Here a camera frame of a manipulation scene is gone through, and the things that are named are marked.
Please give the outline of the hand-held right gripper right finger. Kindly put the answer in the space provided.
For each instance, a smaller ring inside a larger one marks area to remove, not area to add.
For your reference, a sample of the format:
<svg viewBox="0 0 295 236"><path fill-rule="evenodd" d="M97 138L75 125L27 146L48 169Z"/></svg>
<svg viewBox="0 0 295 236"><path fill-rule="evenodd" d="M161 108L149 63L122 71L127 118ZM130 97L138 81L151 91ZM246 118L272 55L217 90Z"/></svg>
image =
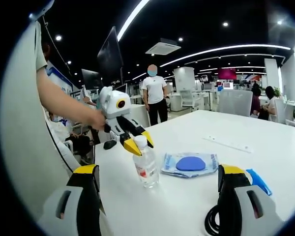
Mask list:
<svg viewBox="0 0 295 236"><path fill-rule="evenodd" d="M239 167L219 165L220 236L272 236L283 226L275 202L253 177Z"/></svg>

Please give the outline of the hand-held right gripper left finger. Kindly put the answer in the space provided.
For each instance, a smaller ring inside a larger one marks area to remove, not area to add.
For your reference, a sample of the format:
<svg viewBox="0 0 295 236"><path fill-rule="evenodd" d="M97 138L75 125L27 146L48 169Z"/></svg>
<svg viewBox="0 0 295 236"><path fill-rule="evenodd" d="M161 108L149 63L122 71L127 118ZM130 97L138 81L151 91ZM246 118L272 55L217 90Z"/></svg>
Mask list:
<svg viewBox="0 0 295 236"><path fill-rule="evenodd" d="M48 236L100 236L99 166L78 167L46 200L38 225Z"/></svg>

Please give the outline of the person's left hand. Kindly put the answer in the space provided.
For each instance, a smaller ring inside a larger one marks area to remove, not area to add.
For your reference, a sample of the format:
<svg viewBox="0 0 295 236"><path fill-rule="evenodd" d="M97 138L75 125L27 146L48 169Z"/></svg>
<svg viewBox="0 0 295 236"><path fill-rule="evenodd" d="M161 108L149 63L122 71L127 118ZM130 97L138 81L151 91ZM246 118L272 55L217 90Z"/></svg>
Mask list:
<svg viewBox="0 0 295 236"><path fill-rule="evenodd" d="M96 130L104 130L105 117L100 110L91 110L87 115L87 124Z"/></svg>

